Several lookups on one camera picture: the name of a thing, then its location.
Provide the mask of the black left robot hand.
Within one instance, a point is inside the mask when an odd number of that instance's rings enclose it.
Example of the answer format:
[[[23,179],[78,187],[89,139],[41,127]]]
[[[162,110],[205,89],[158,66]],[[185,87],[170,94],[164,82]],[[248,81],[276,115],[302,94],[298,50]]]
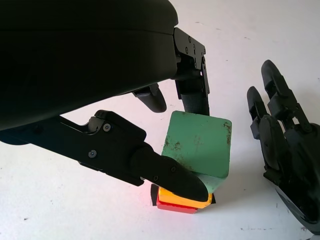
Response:
[[[146,143],[146,132],[99,110],[85,125],[63,114],[132,93],[151,111],[176,82],[186,112],[209,114],[205,46],[178,28],[167,0],[3,0],[0,140],[32,144],[135,186],[148,180],[206,202],[203,182]]]

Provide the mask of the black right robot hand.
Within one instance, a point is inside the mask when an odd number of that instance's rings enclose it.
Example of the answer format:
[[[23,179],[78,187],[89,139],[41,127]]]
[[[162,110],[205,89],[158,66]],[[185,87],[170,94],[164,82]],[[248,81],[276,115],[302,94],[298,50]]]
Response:
[[[271,60],[261,66],[265,104],[258,90],[247,91],[253,138],[260,142],[263,176],[293,216],[320,234],[320,126],[307,119],[285,78]]]

